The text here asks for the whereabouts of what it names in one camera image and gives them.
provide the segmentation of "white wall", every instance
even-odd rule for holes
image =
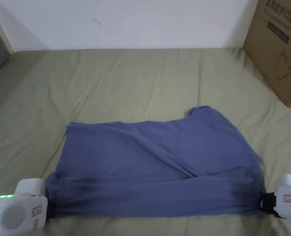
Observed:
[[[256,3],[0,0],[0,24],[14,51],[241,47]]]

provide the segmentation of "blue t-shirt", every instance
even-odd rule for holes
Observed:
[[[167,122],[70,123],[45,192],[57,217],[260,214],[261,161],[208,106]]]

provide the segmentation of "sticker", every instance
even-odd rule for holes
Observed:
[[[41,213],[41,205],[32,209],[32,217]]]
[[[284,195],[283,200],[285,202],[291,202],[291,195]]]
[[[34,227],[33,227],[33,230],[37,229],[38,228],[38,220],[35,220],[34,221]]]

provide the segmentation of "orange label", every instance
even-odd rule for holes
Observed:
[[[32,217],[34,217],[34,216],[40,214],[40,213],[41,213],[41,210],[42,210],[42,209],[41,209],[41,205],[38,206],[38,207],[36,207],[36,208],[33,208],[33,209],[32,209]]]
[[[35,220],[33,230],[37,229],[37,227],[38,227],[38,220]]]

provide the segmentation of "mattress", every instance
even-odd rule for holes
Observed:
[[[291,173],[291,108],[242,49],[17,52],[0,69],[0,195],[55,170],[71,122],[181,119],[220,111],[263,159],[268,192]],[[291,235],[272,216],[53,219],[32,235]]]

